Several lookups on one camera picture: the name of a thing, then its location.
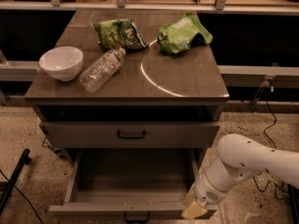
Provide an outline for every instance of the white bowl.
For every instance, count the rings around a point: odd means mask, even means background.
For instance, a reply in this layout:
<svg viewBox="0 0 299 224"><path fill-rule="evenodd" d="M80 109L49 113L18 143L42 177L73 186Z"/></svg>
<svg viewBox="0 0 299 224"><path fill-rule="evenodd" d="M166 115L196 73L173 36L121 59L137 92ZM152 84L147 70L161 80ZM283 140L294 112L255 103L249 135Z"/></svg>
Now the white bowl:
<svg viewBox="0 0 299 224"><path fill-rule="evenodd" d="M41 56L39 65L49 76L68 81L82 69L83 52L73 47L51 49Z"/></svg>

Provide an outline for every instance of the bottle cap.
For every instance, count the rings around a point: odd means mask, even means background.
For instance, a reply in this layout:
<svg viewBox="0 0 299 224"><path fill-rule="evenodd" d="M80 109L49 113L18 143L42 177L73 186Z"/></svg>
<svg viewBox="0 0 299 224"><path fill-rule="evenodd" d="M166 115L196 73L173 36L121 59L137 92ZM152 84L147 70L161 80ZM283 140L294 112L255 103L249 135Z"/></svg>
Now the bottle cap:
<svg viewBox="0 0 299 224"><path fill-rule="evenodd" d="M125 55L125 49L120 49L122 55Z"/></svg>

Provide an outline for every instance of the drawer handle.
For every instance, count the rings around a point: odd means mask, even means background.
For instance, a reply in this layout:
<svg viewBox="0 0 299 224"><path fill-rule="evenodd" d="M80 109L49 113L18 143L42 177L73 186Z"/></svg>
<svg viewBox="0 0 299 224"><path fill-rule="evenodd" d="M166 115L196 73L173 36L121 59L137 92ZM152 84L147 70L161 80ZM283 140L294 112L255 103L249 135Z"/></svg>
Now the drawer handle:
<svg viewBox="0 0 299 224"><path fill-rule="evenodd" d="M144 139L146 137L146 131L143 131L141 135L123 135L121 131L118 131L118 138L120 139Z"/></svg>
<svg viewBox="0 0 299 224"><path fill-rule="evenodd" d="M148 217L145 220L128 220L127 214L123 213L123 220L125 221L126 224L146 224L150 220L150 212L148 212Z"/></svg>

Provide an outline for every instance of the clear water bottle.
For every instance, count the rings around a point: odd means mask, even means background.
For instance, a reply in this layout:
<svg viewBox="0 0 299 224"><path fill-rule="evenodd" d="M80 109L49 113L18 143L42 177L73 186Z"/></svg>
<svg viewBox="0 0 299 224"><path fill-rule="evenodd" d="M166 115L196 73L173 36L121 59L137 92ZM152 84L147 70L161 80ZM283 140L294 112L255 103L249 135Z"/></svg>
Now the clear water bottle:
<svg viewBox="0 0 299 224"><path fill-rule="evenodd" d="M79 77L81 86L89 92L95 92L121 67L124 62L124 49L110 49Z"/></svg>

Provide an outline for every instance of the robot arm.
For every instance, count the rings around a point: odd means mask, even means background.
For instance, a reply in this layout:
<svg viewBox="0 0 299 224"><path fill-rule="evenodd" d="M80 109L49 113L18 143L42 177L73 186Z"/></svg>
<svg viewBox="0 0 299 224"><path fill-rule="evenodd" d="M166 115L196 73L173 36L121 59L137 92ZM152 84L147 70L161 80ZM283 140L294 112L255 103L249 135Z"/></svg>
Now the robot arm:
<svg viewBox="0 0 299 224"><path fill-rule="evenodd" d="M231 188L260 172L299 188L299 153L266 147L235 133L223 136L217 149L217 159L195 181L198 208L220 203ZM195 217L204 213L198 212Z"/></svg>

